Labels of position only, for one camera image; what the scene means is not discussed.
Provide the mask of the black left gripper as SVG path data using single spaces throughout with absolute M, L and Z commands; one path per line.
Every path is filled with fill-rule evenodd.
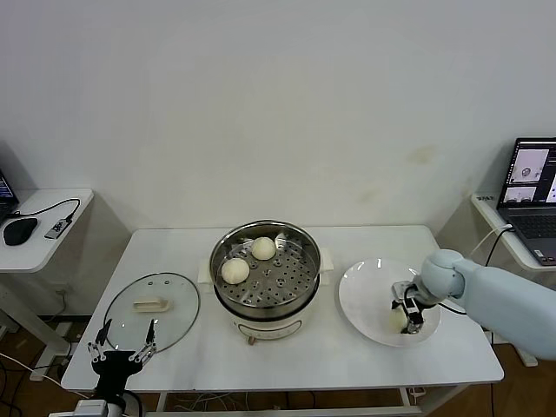
M 142 371 L 142 363 L 147 363 L 156 353 L 156 320 L 152 319 L 143 346 L 132 351 L 108 351 L 104 353 L 111 319 L 108 319 L 96 334 L 96 338 L 87 345 L 91 365 L 100 381 L 126 381 L 130 376 Z

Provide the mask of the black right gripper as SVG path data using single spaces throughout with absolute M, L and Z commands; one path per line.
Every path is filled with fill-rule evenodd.
M 407 317 L 407 324 L 403 328 L 404 334 L 418 334 L 424 324 L 422 312 L 428 305 L 420 299 L 420 293 L 415 284 L 409 284 L 403 291 L 403 310 Z M 399 307 L 397 300 L 392 300 L 391 309 Z

